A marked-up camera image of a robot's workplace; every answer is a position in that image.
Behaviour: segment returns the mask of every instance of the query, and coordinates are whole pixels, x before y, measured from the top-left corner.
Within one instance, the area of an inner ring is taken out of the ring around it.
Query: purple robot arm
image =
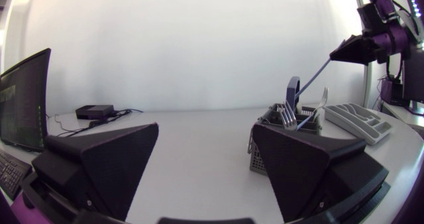
[[[330,59],[368,65],[388,61],[392,54],[409,55],[408,28],[400,25],[399,15],[392,0],[370,0],[358,8],[364,24],[362,35],[351,36],[342,46],[330,53]]]

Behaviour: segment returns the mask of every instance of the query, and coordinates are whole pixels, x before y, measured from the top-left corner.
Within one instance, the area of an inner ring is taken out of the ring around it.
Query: cable
[[[386,75],[387,75],[387,78],[388,78],[390,81],[393,81],[393,80],[392,80],[392,78],[390,77],[390,70],[389,70],[389,66],[390,66],[390,57],[388,56],[388,57],[387,57],[387,62],[386,62]]]
[[[399,71],[397,72],[397,76],[396,79],[398,80],[400,78],[400,75],[402,73],[402,68],[403,68],[403,55],[402,53],[400,54],[400,65],[399,65]]]
[[[123,117],[125,115],[128,115],[129,113],[132,113],[132,110],[139,111],[139,110],[136,110],[136,109],[125,109],[125,110],[121,110],[121,111],[112,111],[112,115],[114,115],[112,119],[110,119],[110,120],[109,119],[105,119],[105,120],[92,121],[92,122],[90,122],[90,124],[89,124],[88,127],[82,128],[82,129],[80,129],[78,131],[74,131],[72,134],[67,135],[66,137],[71,137],[71,136],[74,136],[74,135],[79,134],[81,132],[84,132],[84,131],[87,131],[89,129],[92,129],[94,127],[98,127],[100,125],[104,125],[104,124],[107,124],[107,123],[116,121],[117,119],[119,119],[119,118],[121,118],[121,117]]]
[[[386,77],[386,75],[383,75],[382,77],[378,78],[377,91],[378,91],[379,95],[378,95],[378,97],[377,97],[376,101],[374,102],[373,106],[371,107],[371,109],[374,109],[374,107],[375,107],[375,106],[376,106],[376,104],[377,104],[378,99],[379,99],[379,98],[381,98],[382,92],[380,91],[380,89],[378,89],[378,86],[381,84],[382,80],[383,80],[385,77]]]
[[[79,131],[79,130],[83,129],[83,128],[81,128],[81,129],[76,129],[76,130],[68,130],[68,129],[63,128],[63,126],[62,126],[62,122],[61,122],[61,121],[58,121],[58,120],[56,119],[58,116],[59,116],[58,114],[54,114],[54,121],[60,124],[60,128],[61,128],[62,130],[64,130],[64,131],[68,131],[68,132],[76,132],[76,131]]]
[[[402,7],[402,5],[400,5],[398,2],[396,2],[396,1],[394,1],[394,0],[392,0],[392,2],[393,2],[393,4],[395,4],[397,7],[399,7],[399,9],[400,9],[400,10],[405,11],[405,12],[408,14],[408,16],[412,18],[411,13],[410,13],[409,11],[407,11],[405,8],[403,8],[403,7]],[[417,25],[417,23],[415,22],[415,20],[414,20],[414,19],[412,19],[412,21],[413,21],[413,26],[414,26],[415,32],[418,34],[418,25]]]

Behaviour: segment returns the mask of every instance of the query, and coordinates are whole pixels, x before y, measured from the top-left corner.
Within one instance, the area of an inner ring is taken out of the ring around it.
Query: gray wire basket
[[[284,106],[284,104],[277,104],[277,103],[273,104],[273,106],[271,106],[269,110],[265,112],[263,116],[258,118],[258,121],[256,123],[284,129],[282,125],[281,117],[278,115],[275,115],[275,112],[273,112],[273,111],[277,111],[278,106]],[[302,107],[301,114],[295,114],[297,123],[300,124],[302,121],[304,121],[308,116],[310,116],[310,114],[313,114],[314,110],[315,109],[311,107]],[[319,125],[318,117],[316,117],[314,121],[306,122],[302,126],[302,128],[300,128],[298,131],[319,135],[321,131],[321,127]],[[260,153],[259,153],[259,149],[257,145],[255,144],[255,142],[253,141],[252,136],[253,136],[252,131],[250,131],[250,138],[249,138],[249,144],[248,144],[248,150],[247,150],[247,153],[250,154],[250,170],[252,170],[253,172],[257,172],[259,174],[267,175],[264,163],[262,161],[262,157],[260,156]]]

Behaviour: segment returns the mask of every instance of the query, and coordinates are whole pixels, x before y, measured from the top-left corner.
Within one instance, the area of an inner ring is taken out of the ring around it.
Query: black frame
[[[46,64],[46,71],[45,71],[46,76],[45,76],[44,82],[42,84],[42,90],[44,92],[42,93],[41,102],[39,104],[40,105],[41,116],[44,117],[44,118],[41,118],[40,119],[40,122],[41,122],[41,125],[40,126],[41,126],[41,132],[42,132],[43,139],[44,139],[44,137],[47,136],[46,88],[47,88],[48,64],[49,64],[49,61],[50,61],[50,53],[51,53],[51,51],[52,50],[50,48],[46,48],[43,51],[37,52],[36,54],[34,54],[34,55],[32,55],[32,56],[30,56],[28,58],[25,58],[23,61],[19,62],[18,64],[15,64],[13,67],[9,68],[6,72],[3,72],[0,75],[0,81],[1,81],[1,78],[3,76],[9,75],[10,73],[16,71],[21,66],[24,66],[27,62],[30,62],[31,60],[34,60],[35,58],[38,58],[39,56],[45,56],[46,57],[46,60],[44,61],[44,63]],[[29,145],[26,145],[26,144],[17,143],[15,140],[6,140],[3,137],[1,137],[1,134],[0,134],[0,139],[5,144],[13,145],[13,146],[18,146],[18,147],[21,147],[21,148],[23,148],[25,150],[36,151],[36,152],[42,152],[44,150],[44,147],[43,148],[38,148],[38,147],[34,147],[34,146],[29,146]]]

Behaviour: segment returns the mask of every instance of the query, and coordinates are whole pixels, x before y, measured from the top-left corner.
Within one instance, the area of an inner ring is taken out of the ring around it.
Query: blue rod
[[[302,94],[302,92],[304,92],[306,90],[307,87],[309,87],[309,85],[311,85],[311,83],[313,82],[313,80],[315,80],[315,78],[317,78],[317,76],[324,70],[324,68],[330,63],[331,59],[329,58],[324,65],[318,70],[318,72],[310,79],[309,82],[306,83],[306,85],[304,85],[302,87],[302,89],[300,89],[299,92],[296,93],[294,99],[296,100],[300,94]]]

